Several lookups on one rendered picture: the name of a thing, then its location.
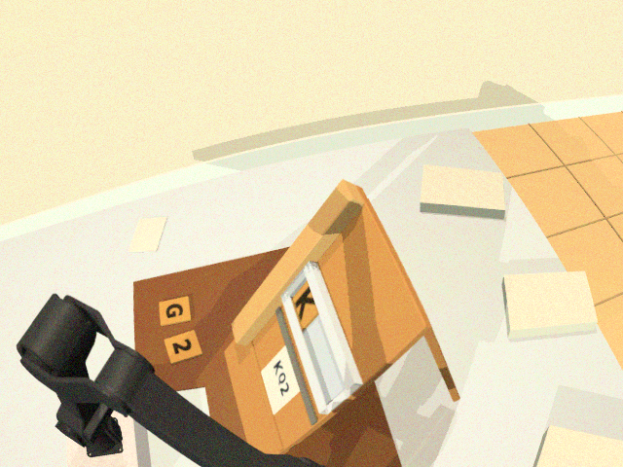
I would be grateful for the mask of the orange letter tile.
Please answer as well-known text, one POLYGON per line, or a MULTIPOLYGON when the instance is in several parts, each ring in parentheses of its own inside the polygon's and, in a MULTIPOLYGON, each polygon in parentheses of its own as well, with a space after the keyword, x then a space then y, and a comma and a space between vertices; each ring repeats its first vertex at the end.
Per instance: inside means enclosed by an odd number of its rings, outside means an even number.
POLYGON ((298 290, 291 302, 303 333, 319 314, 308 281, 298 290))
POLYGON ((203 355, 194 330, 165 339, 165 347, 171 364, 203 355))
POLYGON ((191 321, 189 297, 160 302, 161 326, 191 321))

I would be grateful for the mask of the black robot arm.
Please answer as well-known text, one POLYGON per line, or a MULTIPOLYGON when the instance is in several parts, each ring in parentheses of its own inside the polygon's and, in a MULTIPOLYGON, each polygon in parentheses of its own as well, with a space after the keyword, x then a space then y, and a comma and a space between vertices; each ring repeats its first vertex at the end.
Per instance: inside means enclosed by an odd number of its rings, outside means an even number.
POLYGON ((16 347, 23 367, 61 403, 55 428, 86 447, 89 458, 124 451, 115 411, 201 467, 325 467, 245 442, 161 380, 144 356, 116 341, 99 310, 71 296, 53 293, 16 347), (97 333, 115 350, 93 381, 86 362, 97 333))

